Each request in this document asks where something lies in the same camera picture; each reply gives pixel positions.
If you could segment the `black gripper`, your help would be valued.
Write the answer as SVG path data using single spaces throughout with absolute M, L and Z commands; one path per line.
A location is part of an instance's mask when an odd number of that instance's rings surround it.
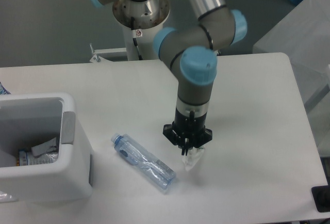
M 190 147 L 199 148 L 212 140 L 212 130 L 205 128 L 206 116 L 191 118 L 190 114 L 185 116 L 176 109 L 174 122 L 165 124 L 162 133 L 181 149 L 182 156 L 187 156 Z

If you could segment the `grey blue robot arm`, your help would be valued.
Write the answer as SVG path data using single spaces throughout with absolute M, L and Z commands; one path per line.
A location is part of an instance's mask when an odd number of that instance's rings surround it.
M 159 59 L 178 80 L 174 121 L 163 134 L 183 155 L 212 140 L 205 126 L 213 82 L 216 52 L 242 40 L 247 22 L 225 0 L 190 0 L 198 24 L 186 31 L 164 27 L 169 0 L 91 0 L 99 7 L 112 4 L 121 25 L 128 60 Z

